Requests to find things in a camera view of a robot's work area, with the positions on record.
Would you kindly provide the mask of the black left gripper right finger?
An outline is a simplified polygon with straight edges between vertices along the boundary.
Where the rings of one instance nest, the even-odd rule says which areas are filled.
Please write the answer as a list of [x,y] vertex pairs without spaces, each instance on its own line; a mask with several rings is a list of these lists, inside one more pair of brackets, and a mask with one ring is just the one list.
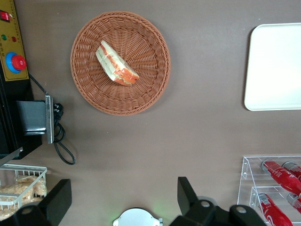
[[178,177],[177,200],[181,215],[172,226],[264,226],[262,218],[252,208],[233,205],[228,211],[209,199],[199,199],[186,177]]

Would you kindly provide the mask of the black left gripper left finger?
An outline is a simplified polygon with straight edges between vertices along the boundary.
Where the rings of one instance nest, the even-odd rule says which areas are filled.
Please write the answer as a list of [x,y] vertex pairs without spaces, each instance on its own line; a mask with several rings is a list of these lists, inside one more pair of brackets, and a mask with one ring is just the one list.
[[39,204],[25,205],[2,226],[57,226],[72,204],[71,180],[62,179]]

